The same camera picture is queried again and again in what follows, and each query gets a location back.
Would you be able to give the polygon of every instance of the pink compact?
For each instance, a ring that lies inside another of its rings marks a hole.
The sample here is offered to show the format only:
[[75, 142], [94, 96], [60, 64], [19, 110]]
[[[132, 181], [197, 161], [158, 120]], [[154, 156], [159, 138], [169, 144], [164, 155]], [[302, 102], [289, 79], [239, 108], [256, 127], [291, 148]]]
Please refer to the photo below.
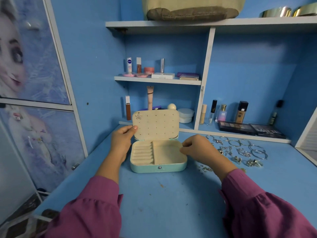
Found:
[[147, 78], [148, 74], [144, 74], [144, 73], [139, 73], [136, 74], [138, 78]]
[[144, 68], [145, 74], [153, 74], [154, 73], [154, 67], [145, 67]]
[[135, 74], [127, 74], [127, 73], [124, 73], [122, 74], [124, 77], [135, 77]]

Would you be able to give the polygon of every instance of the pink cream tube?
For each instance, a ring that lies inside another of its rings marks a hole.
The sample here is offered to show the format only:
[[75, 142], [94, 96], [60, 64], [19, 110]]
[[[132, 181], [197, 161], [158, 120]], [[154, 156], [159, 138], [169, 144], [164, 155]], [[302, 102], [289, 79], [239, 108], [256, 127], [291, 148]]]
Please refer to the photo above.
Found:
[[153, 108], [153, 91], [154, 86], [147, 86], [147, 109], [152, 110]]

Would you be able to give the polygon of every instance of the hand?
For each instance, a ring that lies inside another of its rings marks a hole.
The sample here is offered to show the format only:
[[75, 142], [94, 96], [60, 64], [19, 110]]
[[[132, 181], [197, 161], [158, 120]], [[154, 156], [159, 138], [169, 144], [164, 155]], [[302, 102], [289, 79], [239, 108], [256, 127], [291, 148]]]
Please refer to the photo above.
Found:
[[219, 151], [201, 135], [194, 135], [186, 139], [180, 152], [205, 165], [208, 165], [210, 159], [220, 155]]
[[111, 148], [108, 156], [120, 159], [120, 164], [125, 160], [131, 146], [131, 138], [138, 130], [137, 126], [129, 125], [113, 131], [111, 136]]

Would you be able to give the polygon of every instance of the jewelry box lid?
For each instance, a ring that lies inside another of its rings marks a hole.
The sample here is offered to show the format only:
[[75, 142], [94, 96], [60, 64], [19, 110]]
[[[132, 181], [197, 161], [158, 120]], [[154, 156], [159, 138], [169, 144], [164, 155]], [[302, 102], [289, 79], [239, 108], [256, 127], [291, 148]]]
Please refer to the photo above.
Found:
[[137, 111], [132, 116], [138, 126], [138, 140], [173, 139], [179, 133], [179, 113], [175, 109]]

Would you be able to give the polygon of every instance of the beige bag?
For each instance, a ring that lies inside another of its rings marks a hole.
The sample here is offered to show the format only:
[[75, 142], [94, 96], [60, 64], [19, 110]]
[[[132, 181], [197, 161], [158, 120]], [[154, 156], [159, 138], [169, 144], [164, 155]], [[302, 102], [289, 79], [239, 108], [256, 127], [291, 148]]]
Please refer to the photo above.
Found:
[[235, 18], [245, 0], [142, 0], [148, 20], [208, 20]]

